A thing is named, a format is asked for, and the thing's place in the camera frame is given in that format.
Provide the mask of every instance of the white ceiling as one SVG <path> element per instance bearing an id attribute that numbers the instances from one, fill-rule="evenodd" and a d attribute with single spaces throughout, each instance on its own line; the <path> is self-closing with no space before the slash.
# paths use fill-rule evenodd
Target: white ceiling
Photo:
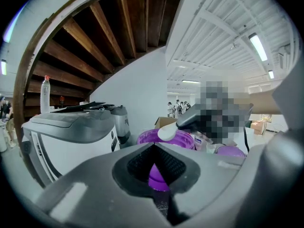
<path id="1" fill-rule="evenodd" d="M 261 61 L 248 39 L 252 33 L 259 36 L 267 61 Z M 200 81 L 214 69 L 237 70 L 249 87 L 269 90 L 294 66 L 301 43 L 274 0 L 204 0 L 168 65 L 168 92 L 192 93 L 197 85 L 181 81 Z"/>

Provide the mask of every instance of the white wall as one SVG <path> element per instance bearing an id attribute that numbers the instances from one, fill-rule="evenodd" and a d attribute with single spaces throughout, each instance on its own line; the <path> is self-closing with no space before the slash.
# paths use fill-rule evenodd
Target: white wall
<path id="1" fill-rule="evenodd" d="M 245 87 L 245 92 L 249 92 L 250 94 L 262 92 L 263 90 L 261 90 L 261 86 L 270 85 L 270 88 L 267 89 L 267 91 L 268 91 L 268 90 L 277 88 L 281 83 L 282 83 L 282 79 L 272 80 L 272 81 L 268 81 L 268 82 L 264 81 L 264 82 L 256 83 L 256 84 L 249 84 L 248 86 Z"/>
<path id="2" fill-rule="evenodd" d="M 96 89 L 90 101 L 124 105 L 133 143 L 153 129 L 159 116 L 167 116 L 167 76 L 164 47 L 129 64 Z"/>
<path id="3" fill-rule="evenodd" d="M 168 95 L 168 102 L 171 102 L 172 105 L 176 102 L 176 95 Z"/>
<path id="4" fill-rule="evenodd" d="M 188 103 L 190 103 L 190 96 L 188 96 L 188 95 L 178 95 L 178 96 L 177 96 L 177 99 L 179 99 L 180 102 L 181 102 L 181 101 L 182 101 L 182 102 L 187 101 Z"/>
<path id="5" fill-rule="evenodd" d="M 190 95 L 190 105 L 193 106 L 195 104 L 195 97 L 197 96 L 198 94 L 196 95 Z"/>

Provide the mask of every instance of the wooden beam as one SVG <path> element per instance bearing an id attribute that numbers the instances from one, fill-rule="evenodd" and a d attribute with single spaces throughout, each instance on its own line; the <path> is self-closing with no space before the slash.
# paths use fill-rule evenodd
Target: wooden beam
<path id="1" fill-rule="evenodd" d="M 65 101 L 63 106 L 79 105 L 79 102 L 81 101 L 82 100 L 79 98 L 65 96 Z M 60 96 L 50 95 L 49 104 L 59 106 Z M 40 106 L 40 94 L 28 93 L 25 101 L 25 106 Z"/>
<path id="2" fill-rule="evenodd" d="M 147 6 L 146 6 L 146 11 L 145 11 L 145 30 L 146 30 L 146 44 L 147 44 L 147 49 L 148 49 L 148 30 L 149 30 L 149 0 L 145 1 Z"/>
<path id="3" fill-rule="evenodd" d="M 100 82 L 104 81 L 104 75 L 102 73 L 89 66 L 86 62 L 76 57 L 73 53 L 65 49 L 63 46 L 61 46 L 54 40 L 50 40 L 47 43 L 44 52 L 76 68 L 77 70 L 85 73 L 86 75 L 95 78 Z"/>
<path id="4" fill-rule="evenodd" d="M 125 25 L 126 25 L 127 34 L 129 37 L 129 41 L 131 43 L 132 56 L 136 57 L 135 42 L 134 42 L 134 37 L 133 37 L 133 32 L 132 32 L 132 27 L 131 27 L 128 3 L 127 3 L 127 0 L 119 0 L 119 1 L 121 3 L 121 9 L 122 9 L 123 18 L 124 18 Z"/>
<path id="5" fill-rule="evenodd" d="M 148 48 L 147 15 L 149 1 L 127 0 L 127 2 L 136 51 L 145 52 Z"/>
<path id="6" fill-rule="evenodd" d="M 32 106 L 24 108 L 24 117 L 33 117 L 40 114 L 40 106 Z"/>
<path id="7" fill-rule="evenodd" d="M 114 71 L 114 67 L 108 59 L 101 53 L 97 46 L 91 41 L 86 33 L 80 28 L 76 21 L 71 18 L 64 25 L 63 29 L 66 30 L 78 43 L 86 49 L 93 57 L 95 57 L 109 73 Z"/>
<path id="8" fill-rule="evenodd" d="M 85 89 L 92 90 L 94 83 L 70 74 L 66 71 L 53 67 L 44 62 L 38 61 L 33 72 L 34 75 L 44 77 L 48 75 L 51 79 L 58 80 L 67 84 L 79 86 Z"/>
<path id="9" fill-rule="evenodd" d="M 30 93 L 40 93 L 41 83 L 37 80 L 31 80 L 28 87 L 28 92 Z M 52 85 L 51 83 L 51 95 L 62 95 L 62 96 L 72 96 L 77 98 L 84 98 L 85 93 L 77 89 L 64 88 L 57 85 Z"/>
<path id="10" fill-rule="evenodd" d="M 107 74 L 107 75 L 105 75 L 105 76 L 104 76 L 104 79 L 105 79 L 104 82 L 105 82 L 106 80 L 108 80 L 109 78 L 111 78 L 114 74 L 118 73 L 120 70 L 124 69 L 126 66 L 128 66 L 128 65 L 131 64 L 132 62 L 136 61 L 137 59 L 143 57 L 144 55 L 146 55 L 146 54 L 148 54 L 148 53 L 150 53 L 150 52 L 153 52 L 154 50 L 157 50 L 157 49 L 159 49 L 159 48 L 160 48 L 160 47 L 156 47 L 156 48 L 155 48 L 155 47 L 148 47 L 148 49 L 147 49 L 146 52 L 138 52 L 138 53 L 136 53 L 137 58 L 127 59 L 125 65 L 123 65 L 123 66 L 118 66 L 118 67 L 116 66 L 116 67 L 115 67 L 115 70 L 114 70 L 114 72 L 113 72 L 112 74 Z M 100 83 L 100 82 L 96 83 L 94 89 L 91 90 L 91 91 L 86 95 L 85 99 L 89 98 L 90 95 L 91 95 L 91 94 L 92 94 L 100 85 L 102 85 L 102 84 L 103 84 L 103 83 Z"/>
<path id="11" fill-rule="evenodd" d="M 180 0 L 166 0 L 159 42 L 166 44 Z"/>
<path id="12" fill-rule="evenodd" d="M 166 0 L 149 0 L 148 46 L 157 47 Z"/>
<path id="13" fill-rule="evenodd" d="M 116 53 L 117 57 L 120 60 L 120 63 L 122 65 L 125 64 L 125 58 L 124 55 L 116 41 L 116 38 L 110 28 L 110 25 L 105 17 L 105 14 L 102 10 L 102 8 L 100 7 L 100 4 L 98 1 L 94 2 L 93 4 L 90 5 L 90 9 L 93 12 L 95 18 L 97 19 L 101 29 L 103 30 L 105 36 L 107 37 L 107 39 L 109 40 L 111 46 L 113 47 L 114 52 Z"/>

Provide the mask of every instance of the purple container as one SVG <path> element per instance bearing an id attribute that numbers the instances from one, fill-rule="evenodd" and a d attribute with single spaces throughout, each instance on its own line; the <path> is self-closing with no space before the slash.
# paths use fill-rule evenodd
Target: purple container
<path id="1" fill-rule="evenodd" d="M 241 151 L 236 146 L 221 146 L 217 149 L 217 154 L 227 155 L 227 156 L 236 156 L 236 157 L 245 157 L 243 151 Z"/>
<path id="2" fill-rule="evenodd" d="M 175 137 L 170 141 L 163 141 L 157 136 L 157 132 L 159 129 L 152 129 L 143 132 L 137 139 L 137 144 L 141 143 L 170 143 L 176 144 L 182 148 L 192 149 L 194 150 L 194 140 L 192 137 L 180 130 L 177 130 Z M 159 170 L 157 169 L 156 165 L 154 164 L 151 168 L 149 174 L 149 186 L 158 191 L 169 191 L 169 187 L 164 181 L 162 175 L 160 174 Z"/>

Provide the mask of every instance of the pixelated blur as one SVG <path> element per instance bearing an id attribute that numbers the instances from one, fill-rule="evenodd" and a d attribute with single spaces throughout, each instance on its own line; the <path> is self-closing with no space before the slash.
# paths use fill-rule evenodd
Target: pixelated blur
<path id="1" fill-rule="evenodd" d="M 205 79 L 194 105 L 196 129 L 213 143 L 222 143 L 223 139 L 233 139 L 235 133 L 242 131 L 253 105 L 242 81 L 233 72 L 206 75 Z"/>

